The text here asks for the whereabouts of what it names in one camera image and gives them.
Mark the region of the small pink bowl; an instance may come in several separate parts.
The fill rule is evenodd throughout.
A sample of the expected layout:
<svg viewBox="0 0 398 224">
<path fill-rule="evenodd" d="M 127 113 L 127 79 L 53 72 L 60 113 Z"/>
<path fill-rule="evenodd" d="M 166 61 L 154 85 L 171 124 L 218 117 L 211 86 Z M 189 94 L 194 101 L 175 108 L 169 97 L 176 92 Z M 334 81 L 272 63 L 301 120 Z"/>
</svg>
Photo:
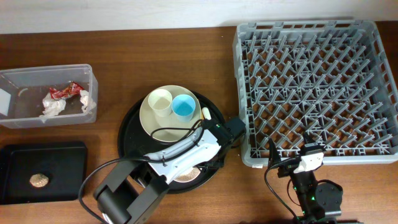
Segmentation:
<svg viewBox="0 0 398 224">
<path fill-rule="evenodd" d="M 201 169 L 197 167 L 191 167 L 187 169 L 185 172 L 181 173 L 179 176 L 177 176 L 174 181 L 180 182 L 180 183 L 187 183 L 191 182 L 194 179 L 196 179 L 201 173 Z"/>
</svg>

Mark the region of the white tissue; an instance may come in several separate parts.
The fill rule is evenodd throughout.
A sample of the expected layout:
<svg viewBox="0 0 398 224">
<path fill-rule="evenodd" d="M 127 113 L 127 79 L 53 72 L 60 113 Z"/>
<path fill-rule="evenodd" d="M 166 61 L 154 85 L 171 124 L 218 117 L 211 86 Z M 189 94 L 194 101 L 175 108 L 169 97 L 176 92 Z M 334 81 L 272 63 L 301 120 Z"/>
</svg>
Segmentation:
<svg viewBox="0 0 398 224">
<path fill-rule="evenodd" d="M 81 110 L 84 113 L 96 108 L 96 102 L 90 98 L 89 92 L 86 90 L 80 90 L 80 102 L 82 103 Z"/>
<path fill-rule="evenodd" d="M 55 100 L 51 97 L 50 93 L 42 100 L 44 110 L 40 117 L 53 117 L 59 115 L 66 107 L 66 100 Z"/>
</svg>

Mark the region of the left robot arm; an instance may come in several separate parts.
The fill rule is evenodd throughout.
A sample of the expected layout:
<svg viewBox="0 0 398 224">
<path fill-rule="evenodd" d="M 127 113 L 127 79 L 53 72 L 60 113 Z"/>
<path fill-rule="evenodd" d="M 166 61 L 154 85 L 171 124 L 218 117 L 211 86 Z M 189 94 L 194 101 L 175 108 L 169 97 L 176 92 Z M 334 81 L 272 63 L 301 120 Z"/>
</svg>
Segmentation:
<svg viewBox="0 0 398 224">
<path fill-rule="evenodd" d="M 210 162 L 235 141 L 233 130 L 205 119 L 185 139 L 140 158 L 113 161 L 116 166 L 94 192 L 102 223 L 145 223 L 190 168 Z"/>
</svg>

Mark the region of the brown cookie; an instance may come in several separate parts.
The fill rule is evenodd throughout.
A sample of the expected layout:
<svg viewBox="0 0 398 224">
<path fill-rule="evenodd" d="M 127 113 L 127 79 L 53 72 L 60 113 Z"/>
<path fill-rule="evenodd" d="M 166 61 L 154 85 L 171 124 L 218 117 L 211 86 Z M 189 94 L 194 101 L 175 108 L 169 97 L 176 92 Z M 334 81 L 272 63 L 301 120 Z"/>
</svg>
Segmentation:
<svg viewBox="0 0 398 224">
<path fill-rule="evenodd" d="M 49 178 L 44 174 L 38 173 L 30 177 L 29 183 L 35 188 L 42 188 L 49 183 Z"/>
</svg>

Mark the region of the cream cup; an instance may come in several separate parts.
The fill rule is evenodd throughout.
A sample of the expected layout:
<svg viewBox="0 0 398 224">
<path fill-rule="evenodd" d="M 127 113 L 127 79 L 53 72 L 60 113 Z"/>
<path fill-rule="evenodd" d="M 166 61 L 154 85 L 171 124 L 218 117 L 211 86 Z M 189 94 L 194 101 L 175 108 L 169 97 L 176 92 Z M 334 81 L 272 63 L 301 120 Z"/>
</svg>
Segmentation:
<svg viewBox="0 0 398 224">
<path fill-rule="evenodd" d="M 172 100 L 168 90 L 159 88 L 149 94 L 148 104 L 157 116 L 166 117 L 172 112 Z"/>
</svg>

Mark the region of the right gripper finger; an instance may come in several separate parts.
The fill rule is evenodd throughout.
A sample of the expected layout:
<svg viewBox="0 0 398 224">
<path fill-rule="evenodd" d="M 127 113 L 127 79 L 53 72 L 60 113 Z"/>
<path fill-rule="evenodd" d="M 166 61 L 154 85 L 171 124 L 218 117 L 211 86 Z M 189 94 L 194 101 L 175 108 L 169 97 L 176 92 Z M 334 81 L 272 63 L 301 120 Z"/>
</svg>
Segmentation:
<svg viewBox="0 0 398 224">
<path fill-rule="evenodd" d="M 304 143 L 306 146 L 317 145 L 317 142 L 315 140 L 313 140 L 313 138 L 307 132 L 304 132 L 302 134 L 302 136 L 303 136 L 303 140 L 304 140 Z"/>
<path fill-rule="evenodd" d="M 274 141 L 270 138 L 269 139 L 269 162 L 268 168 L 278 164 L 281 161 L 277 148 L 274 144 Z"/>
</svg>

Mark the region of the red snack wrapper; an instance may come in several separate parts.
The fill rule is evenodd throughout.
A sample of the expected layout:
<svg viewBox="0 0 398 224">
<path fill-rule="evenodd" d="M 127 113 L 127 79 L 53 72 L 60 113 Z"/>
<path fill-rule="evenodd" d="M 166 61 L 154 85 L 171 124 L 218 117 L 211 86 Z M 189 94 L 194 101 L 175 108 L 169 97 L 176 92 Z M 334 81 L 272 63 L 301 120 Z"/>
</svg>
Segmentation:
<svg viewBox="0 0 398 224">
<path fill-rule="evenodd" d="M 50 93 L 51 98 L 54 100 L 66 100 L 75 95 L 79 95 L 81 90 L 84 90 L 84 88 L 81 85 L 79 85 L 75 82 L 71 82 L 63 90 L 49 88 L 49 93 Z"/>
</svg>

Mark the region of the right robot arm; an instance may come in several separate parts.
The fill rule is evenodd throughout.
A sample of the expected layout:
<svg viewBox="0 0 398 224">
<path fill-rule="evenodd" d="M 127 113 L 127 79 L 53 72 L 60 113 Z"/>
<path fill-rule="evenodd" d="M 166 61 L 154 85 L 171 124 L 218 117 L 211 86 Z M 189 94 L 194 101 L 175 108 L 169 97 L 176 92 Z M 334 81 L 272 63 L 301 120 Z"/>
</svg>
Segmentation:
<svg viewBox="0 0 398 224">
<path fill-rule="evenodd" d="M 283 200 L 280 202 L 294 216 L 294 223 L 336 223 L 336 218 L 341 215 L 343 188 L 330 180 L 316 179 L 314 171 L 323 165 L 326 150 L 307 133 L 303 133 L 303 141 L 299 154 L 286 160 L 280 158 L 274 142 L 270 141 L 264 181 L 271 186 L 267 175 L 272 169 L 277 169 L 279 178 L 290 178 L 288 185 L 295 190 L 302 216 L 296 215 Z"/>
</svg>

